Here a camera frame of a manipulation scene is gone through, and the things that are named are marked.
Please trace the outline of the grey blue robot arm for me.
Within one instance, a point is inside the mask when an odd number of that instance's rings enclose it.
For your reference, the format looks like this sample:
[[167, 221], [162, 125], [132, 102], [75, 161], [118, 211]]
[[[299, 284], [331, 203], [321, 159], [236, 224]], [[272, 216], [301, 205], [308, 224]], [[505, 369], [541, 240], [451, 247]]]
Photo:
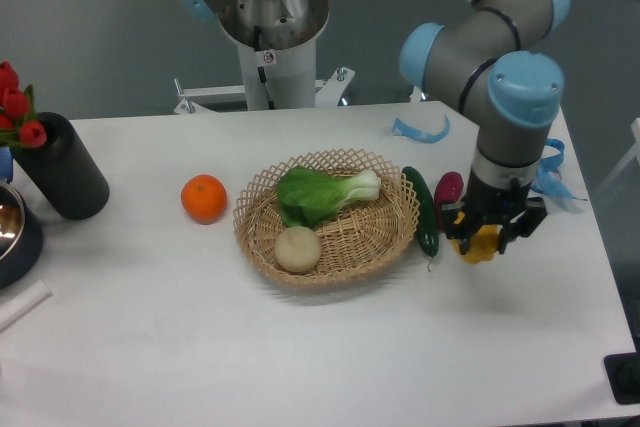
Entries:
[[530, 236], [546, 216], [529, 192], [560, 108], [565, 78], [551, 58], [531, 52], [566, 18], [570, 0], [468, 0], [456, 27], [427, 23], [405, 41], [402, 76], [478, 127], [466, 192], [442, 207], [445, 232], [461, 253], [485, 225], [498, 251]]

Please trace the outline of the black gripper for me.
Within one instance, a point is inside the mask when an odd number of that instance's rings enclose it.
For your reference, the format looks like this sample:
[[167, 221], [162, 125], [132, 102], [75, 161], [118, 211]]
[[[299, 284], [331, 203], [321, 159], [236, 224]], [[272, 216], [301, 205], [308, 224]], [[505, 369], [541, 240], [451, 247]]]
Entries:
[[497, 188], [471, 172], [463, 201], [440, 205], [446, 237], [466, 255], [481, 226], [499, 224], [498, 252], [504, 254], [511, 242], [530, 237], [547, 217], [544, 200], [528, 198], [530, 188], [531, 183], [521, 184], [518, 178], [511, 179], [506, 189]]

